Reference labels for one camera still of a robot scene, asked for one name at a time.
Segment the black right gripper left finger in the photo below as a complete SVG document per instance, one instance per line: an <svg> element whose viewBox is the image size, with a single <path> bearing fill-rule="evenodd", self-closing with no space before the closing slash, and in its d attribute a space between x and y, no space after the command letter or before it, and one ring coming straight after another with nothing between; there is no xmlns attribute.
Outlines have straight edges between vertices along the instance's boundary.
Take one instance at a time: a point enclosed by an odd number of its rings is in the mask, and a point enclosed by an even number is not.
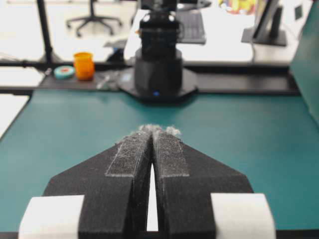
<svg viewBox="0 0 319 239"><path fill-rule="evenodd" d="M33 197L21 239L125 239L147 227L152 133L145 127L55 175Z"/></svg>

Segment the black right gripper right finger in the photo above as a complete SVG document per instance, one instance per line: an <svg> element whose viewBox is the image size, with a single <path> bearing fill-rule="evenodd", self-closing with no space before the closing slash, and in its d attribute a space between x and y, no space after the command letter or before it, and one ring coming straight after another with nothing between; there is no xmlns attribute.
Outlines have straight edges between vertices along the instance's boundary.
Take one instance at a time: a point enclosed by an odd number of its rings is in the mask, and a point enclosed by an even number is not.
<svg viewBox="0 0 319 239"><path fill-rule="evenodd" d="M241 172L153 130L159 229L168 239L274 239L264 194Z"/></svg>

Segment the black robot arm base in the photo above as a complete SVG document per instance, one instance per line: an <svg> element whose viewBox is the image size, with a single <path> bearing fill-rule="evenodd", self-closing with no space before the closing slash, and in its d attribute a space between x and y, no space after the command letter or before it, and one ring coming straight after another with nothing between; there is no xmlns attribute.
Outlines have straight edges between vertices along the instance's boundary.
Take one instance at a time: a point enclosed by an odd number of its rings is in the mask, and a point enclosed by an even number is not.
<svg viewBox="0 0 319 239"><path fill-rule="evenodd" d="M134 66L121 74L119 88L148 102L172 102L196 92L196 75L184 69L176 48L181 32L177 1L143 0L141 8L149 10L139 22L141 46Z"/></svg>

